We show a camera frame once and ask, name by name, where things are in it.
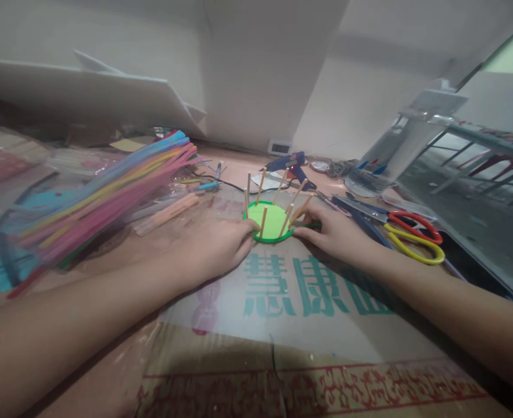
hand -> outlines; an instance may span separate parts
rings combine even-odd
[[[380,245],[340,212],[309,205],[303,213],[304,225],[320,221],[322,230],[316,232],[309,228],[297,228],[293,235],[305,238],[328,254],[356,267],[362,267],[367,261],[374,260],[375,253],[379,252]]]
[[[251,232],[258,230],[252,219],[205,219],[186,231],[172,253],[173,262],[184,269],[184,291],[237,267],[250,252]]]

blue glue gun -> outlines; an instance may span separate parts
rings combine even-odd
[[[278,170],[289,169],[289,172],[292,173],[299,183],[303,183],[303,181],[307,178],[307,175],[304,173],[301,166],[304,164],[304,151],[300,151],[298,153],[292,154],[290,156],[285,156],[278,158],[271,163],[266,164],[266,171],[274,172]],[[303,187],[303,191],[308,190],[312,185],[312,182],[307,181],[305,186]]]

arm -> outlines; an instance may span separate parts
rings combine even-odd
[[[1,308],[0,416],[24,412],[137,321],[237,266],[257,228],[250,220],[213,220],[160,258]]]
[[[371,240],[353,221],[309,207],[295,230],[334,257],[375,276],[479,362],[513,385],[513,302],[421,264]]]

scissors blade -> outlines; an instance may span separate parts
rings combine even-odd
[[[379,213],[379,212],[371,209],[370,207],[367,207],[367,206],[361,204],[360,202],[358,202],[356,200],[350,200],[345,197],[339,196],[338,194],[335,194],[334,196],[339,201],[358,210],[359,212],[363,213],[364,215],[368,216],[369,218],[372,218],[372,219],[380,222],[381,224],[385,224],[388,221],[388,214],[386,214],[386,213]]]

yellow scissors handle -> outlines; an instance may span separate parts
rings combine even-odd
[[[405,255],[408,255],[409,257],[413,258],[414,260],[420,261],[421,263],[428,264],[428,265],[436,265],[436,264],[440,264],[444,261],[444,258],[445,258],[444,251],[442,251],[442,248],[440,248],[438,245],[436,245],[430,241],[424,240],[423,238],[419,238],[418,236],[409,234],[407,232],[400,231],[388,224],[384,224],[384,228],[386,228],[388,230],[388,236],[390,237],[390,239],[392,241],[394,241],[394,244],[396,245],[396,247],[398,247]],[[434,258],[425,258],[425,257],[420,256],[419,254],[414,253],[409,248],[407,248],[399,240],[399,238],[396,235],[399,235],[400,237],[403,237],[409,241],[413,241],[418,244],[423,244],[424,246],[429,247],[431,250],[434,251],[435,257]]]

